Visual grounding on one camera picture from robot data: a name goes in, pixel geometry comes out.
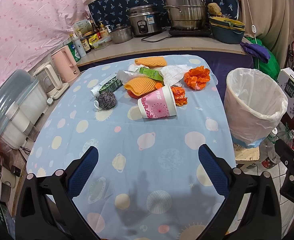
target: sponge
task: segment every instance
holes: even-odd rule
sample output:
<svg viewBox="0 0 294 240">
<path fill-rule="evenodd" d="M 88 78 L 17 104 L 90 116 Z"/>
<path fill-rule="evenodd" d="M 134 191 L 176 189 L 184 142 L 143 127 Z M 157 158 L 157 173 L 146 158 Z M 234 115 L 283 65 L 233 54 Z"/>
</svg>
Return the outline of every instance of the sponge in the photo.
<svg viewBox="0 0 294 240">
<path fill-rule="evenodd" d="M 138 77 L 129 80 L 124 85 L 126 90 L 130 90 L 134 95 L 141 96 L 145 93 L 152 92 L 155 90 L 157 81 L 148 77 Z"/>
<path fill-rule="evenodd" d="M 215 3 L 215 2 L 209 3 L 207 5 L 207 7 L 208 7 L 208 12 L 210 14 L 220 15 L 221 9 L 220 9 L 220 7 L 218 6 L 217 3 Z"/>
<path fill-rule="evenodd" d="M 142 57 L 135 59 L 136 65 L 144 65 L 147 67 L 164 67 L 167 62 L 164 57 Z"/>
</svg>

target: rice cooker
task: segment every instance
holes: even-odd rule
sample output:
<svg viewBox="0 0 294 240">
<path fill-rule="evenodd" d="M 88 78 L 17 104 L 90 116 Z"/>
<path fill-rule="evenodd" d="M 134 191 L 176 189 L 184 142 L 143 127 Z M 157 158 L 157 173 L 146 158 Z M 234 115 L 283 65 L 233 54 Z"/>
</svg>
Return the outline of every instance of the rice cooker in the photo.
<svg viewBox="0 0 294 240">
<path fill-rule="evenodd" d="M 129 9 L 128 16 L 135 37 L 161 32 L 159 11 L 156 5 L 141 5 Z"/>
</svg>

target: light blue tablecloth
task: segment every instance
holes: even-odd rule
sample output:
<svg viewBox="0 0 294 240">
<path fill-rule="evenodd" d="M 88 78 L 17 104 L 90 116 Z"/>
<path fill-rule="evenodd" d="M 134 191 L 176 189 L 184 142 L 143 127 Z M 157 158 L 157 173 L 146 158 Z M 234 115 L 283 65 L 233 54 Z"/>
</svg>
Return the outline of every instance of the light blue tablecloth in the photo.
<svg viewBox="0 0 294 240">
<path fill-rule="evenodd" d="M 192 55 L 166 60 L 168 65 L 209 68 Z M 184 84 L 188 104 L 177 107 L 175 117 L 143 119 L 137 100 L 124 87 L 115 91 L 115 108 L 96 110 L 91 88 L 132 63 L 133 59 L 97 66 L 77 79 L 42 128 L 27 171 L 38 177 L 51 175 L 93 145 L 99 151 L 98 164 L 73 201 L 101 238 L 194 240 L 224 199 L 200 165 L 198 147 L 206 143 L 235 167 L 215 76 L 201 91 Z"/>
</svg>

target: pink paper cup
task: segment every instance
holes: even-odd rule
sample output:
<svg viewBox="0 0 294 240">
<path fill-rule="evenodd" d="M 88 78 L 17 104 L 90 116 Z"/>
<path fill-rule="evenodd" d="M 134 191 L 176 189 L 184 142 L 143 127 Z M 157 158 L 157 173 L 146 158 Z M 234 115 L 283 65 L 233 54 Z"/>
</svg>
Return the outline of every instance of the pink paper cup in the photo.
<svg viewBox="0 0 294 240">
<path fill-rule="evenodd" d="M 138 107 L 143 118 L 157 119 L 177 115 L 174 95 L 169 85 L 139 98 Z"/>
</svg>

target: pink bedsheet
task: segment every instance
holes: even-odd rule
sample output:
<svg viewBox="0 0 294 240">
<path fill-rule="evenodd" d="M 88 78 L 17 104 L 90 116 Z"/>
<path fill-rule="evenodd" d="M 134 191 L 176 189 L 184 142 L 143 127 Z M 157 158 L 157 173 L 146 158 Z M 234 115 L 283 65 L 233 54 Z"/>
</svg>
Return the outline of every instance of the pink bedsheet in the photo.
<svg viewBox="0 0 294 240">
<path fill-rule="evenodd" d="M 0 86 L 30 70 L 85 18 L 87 0 L 0 0 Z"/>
</svg>

